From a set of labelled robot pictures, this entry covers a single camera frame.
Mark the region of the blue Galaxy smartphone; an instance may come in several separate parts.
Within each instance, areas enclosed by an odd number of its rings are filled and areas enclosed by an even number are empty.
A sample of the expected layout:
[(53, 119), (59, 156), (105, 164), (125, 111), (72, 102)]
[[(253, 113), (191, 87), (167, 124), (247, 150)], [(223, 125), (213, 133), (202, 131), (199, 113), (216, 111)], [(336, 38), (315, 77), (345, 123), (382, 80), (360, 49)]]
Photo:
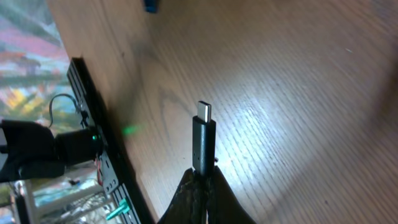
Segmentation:
[(156, 13), (158, 11), (158, 0), (143, 0), (144, 9), (149, 13)]

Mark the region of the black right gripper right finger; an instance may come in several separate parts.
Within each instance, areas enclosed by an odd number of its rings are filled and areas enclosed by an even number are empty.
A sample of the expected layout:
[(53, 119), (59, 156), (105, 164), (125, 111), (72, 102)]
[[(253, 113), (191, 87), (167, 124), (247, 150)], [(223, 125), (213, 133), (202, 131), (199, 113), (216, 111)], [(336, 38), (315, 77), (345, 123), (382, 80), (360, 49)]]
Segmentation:
[(209, 224), (255, 224), (229, 186), (215, 160), (207, 160), (205, 188)]

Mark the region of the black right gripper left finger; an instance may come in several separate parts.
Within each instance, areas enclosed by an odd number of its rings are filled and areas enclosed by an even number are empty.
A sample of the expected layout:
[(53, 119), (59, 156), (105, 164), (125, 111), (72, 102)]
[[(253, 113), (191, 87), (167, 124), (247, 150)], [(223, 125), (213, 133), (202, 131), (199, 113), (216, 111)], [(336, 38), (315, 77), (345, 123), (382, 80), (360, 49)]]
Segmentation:
[(199, 175), (187, 169), (158, 224), (206, 223), (205, 191)]

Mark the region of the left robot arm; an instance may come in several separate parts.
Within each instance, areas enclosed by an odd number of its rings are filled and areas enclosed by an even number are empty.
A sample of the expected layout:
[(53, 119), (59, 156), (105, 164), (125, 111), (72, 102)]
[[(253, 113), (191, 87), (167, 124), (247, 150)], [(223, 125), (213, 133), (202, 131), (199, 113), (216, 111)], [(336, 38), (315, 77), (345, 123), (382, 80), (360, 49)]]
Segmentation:
[(54, 136), (39, 123), (2, 120), (1, 182), (60, 177), (102, 151), (102, 140), (90, 129)]

